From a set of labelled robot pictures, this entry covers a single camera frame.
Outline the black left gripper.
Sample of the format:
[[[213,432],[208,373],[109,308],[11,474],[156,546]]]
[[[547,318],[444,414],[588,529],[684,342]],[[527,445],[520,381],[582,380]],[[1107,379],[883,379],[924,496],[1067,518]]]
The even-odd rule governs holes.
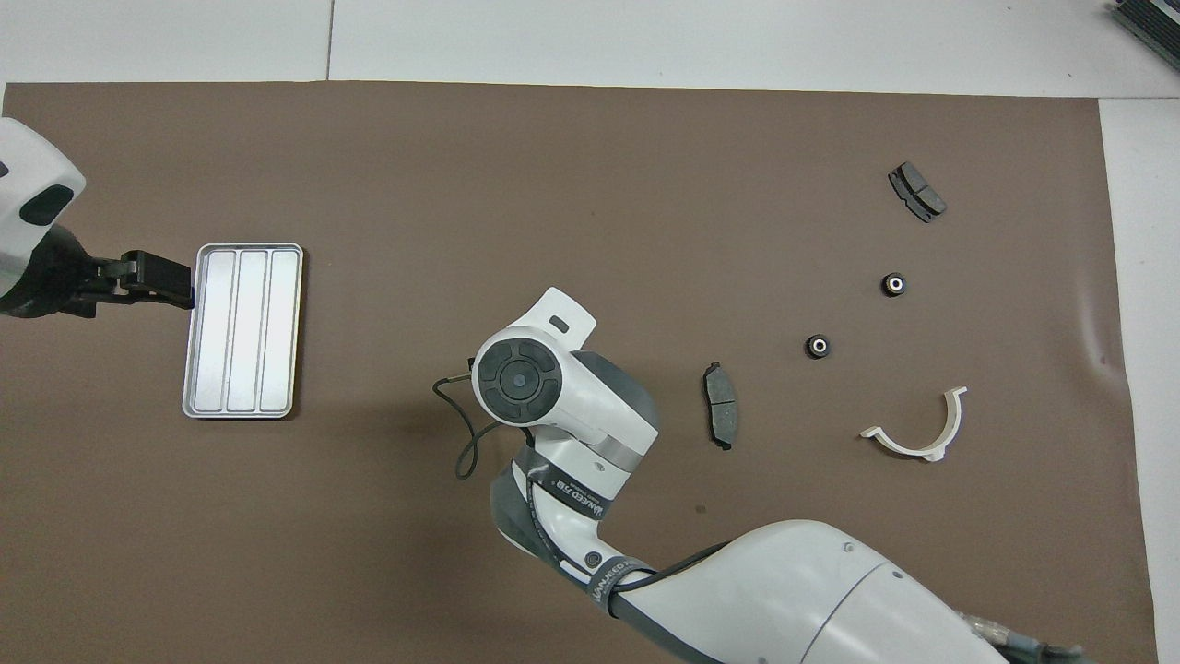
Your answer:
[[[135,256],[122,256],[114,264],[114,280],[103,278],[100,268],[110,262],[88,255],[71,231],[51,226],[33,249],[17,285],[0,297],[0,314],[12,318],[41,318],[48,314],[94,318],[98,302],[138,300],[140,295],[152,302],[194,308],[190,267],[135,251]]]

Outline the silver metal tray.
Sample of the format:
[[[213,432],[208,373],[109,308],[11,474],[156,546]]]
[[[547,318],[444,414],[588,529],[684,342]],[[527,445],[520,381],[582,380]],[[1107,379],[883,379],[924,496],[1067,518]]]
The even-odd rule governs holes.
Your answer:
[[[281,420],[295,407],[304,252],[208,243],[195,256],[181,408],[190,419]]]

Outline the brown table mat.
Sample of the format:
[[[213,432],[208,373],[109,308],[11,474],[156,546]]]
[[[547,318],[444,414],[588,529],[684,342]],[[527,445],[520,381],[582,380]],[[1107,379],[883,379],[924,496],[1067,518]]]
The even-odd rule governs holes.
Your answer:
[[[663,567],[814,518],[952,609],[1156,664],[1095,100],[11,84],[4,111],[86,176],[60,223],[91,254],[297,243],[306,272],[282,421],[184,415],[177,308],[0,316],[0,664],[676,664],[497,532],[520,433],[454,478],[431,383],[552,285],[660,410],[614,547]],[[859,436],[931,443],[957,386],[939,462]]]

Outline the long grey brake pad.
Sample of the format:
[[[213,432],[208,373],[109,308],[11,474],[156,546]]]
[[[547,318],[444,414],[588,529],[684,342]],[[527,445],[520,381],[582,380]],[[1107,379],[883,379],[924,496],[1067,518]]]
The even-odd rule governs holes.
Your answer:
[[[732,451],[738,440],[738,392],[721,362],[704,369],[702,383],[712,441],[722,451]]]

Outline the grooved grey brake pad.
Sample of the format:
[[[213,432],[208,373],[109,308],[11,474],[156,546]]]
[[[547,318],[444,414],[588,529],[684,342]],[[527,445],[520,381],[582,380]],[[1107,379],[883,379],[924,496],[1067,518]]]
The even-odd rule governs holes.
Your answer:
[[[911,162],[903,162],[889,173],[893,192],[903,204],[923,222],[939,218],[948,211],[948,202],[936,193],[926,177]]]

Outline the white semicircular plastic clamp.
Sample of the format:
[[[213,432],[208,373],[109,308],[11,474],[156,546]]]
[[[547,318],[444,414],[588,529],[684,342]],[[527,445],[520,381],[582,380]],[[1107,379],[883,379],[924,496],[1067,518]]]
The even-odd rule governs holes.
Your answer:
[[[872,440],[877,445],[881,445],[881,448],[891,451],[891,453],[897,455],[923,459],[927,464],[939,462],[940,459],[948,455],[949,446],[961,432],[962,395],[966,394],[966,392],[969,392],[968,386],[957,386],[944,392],[943,397],[945,407],[948,407],[948,419],[944,421],[939,434],[933,438],[933,441],[922,446],[922,448],[907,448],[905,445],[897,443],[881,426],[868,426],[859,436],[864,438],[864,440]]]

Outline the grey ribbed metal block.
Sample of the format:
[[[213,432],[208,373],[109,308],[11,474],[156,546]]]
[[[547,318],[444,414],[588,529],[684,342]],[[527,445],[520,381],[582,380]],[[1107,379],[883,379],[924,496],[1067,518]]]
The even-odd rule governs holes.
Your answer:
[[[1115,0],[1117,25],[1180,71],[1180,0]]]

